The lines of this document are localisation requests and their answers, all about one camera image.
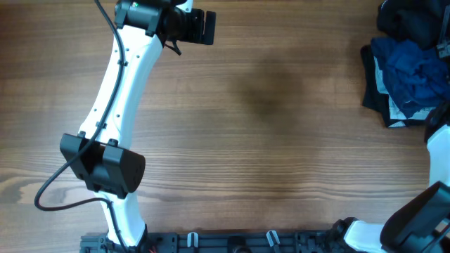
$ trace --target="blue cloth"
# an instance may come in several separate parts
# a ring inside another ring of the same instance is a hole
[[[450,100],[449,70],[434,49],[422,51],[412,41],[383,37],[372,39],[372,52],[387,92],[407,118]]]

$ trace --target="pile of clothes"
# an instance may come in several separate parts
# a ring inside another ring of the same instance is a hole
[[[449,66],[435,49],[450,0],[387,0],[378,29],[389,37],[361,49],[366,70],[363,106],[381,113],[386,127],[424,124],[450,100]]]

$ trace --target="black cloth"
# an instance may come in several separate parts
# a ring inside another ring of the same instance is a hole
[[[375,61],[373,59],[371,46],[363,46],[361,48],[361,59],[363,60],[364,69],[366,71],[366,93],[364,94],[363,106],[381,113],[382,120],[386,127],[390,127],[397,122],[403,122],[406,127],[418,126],[425,123],[423,120],[417,119],[391,119],[389,112],[389,95],[381,94],[377,90],[375,80]]]
[[[428,50],[437,45],[449,4],[450,0],[386,0],[378,8],[377,26],[397,41],[410,39]]]

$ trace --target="wooden surface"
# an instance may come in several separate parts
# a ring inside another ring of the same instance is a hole
[[[81,235],[107,228],[100,205],[45,213],[33,199],[94,103],[113,36],[91,1],[11,2],[0,5],[0,252],[77,252]],[[424,190],[423,129],[385,129],[360,106],[359,49],[380,35],[380,2],[196,0],[217,12],[215,45],[164,50],[134,127],[149,230],[384,222]],[[42,202],[86,197],[68,170]]]

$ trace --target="wood grain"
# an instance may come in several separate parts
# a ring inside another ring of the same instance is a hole
[[[424,190],[423,129],[385,129],[361,107],[359,49],[380,35],[380,2],[196,0],[217,12],[215,45],[164,50],[134,128],[149,230],[384,222]],[[100,205],[44,213],[33,198],[95,100],[113,36],[88,0],[2,1],[0,19],[0,252],[77,252],[107,228]],[[42,202],[86,197],[67,171]]]

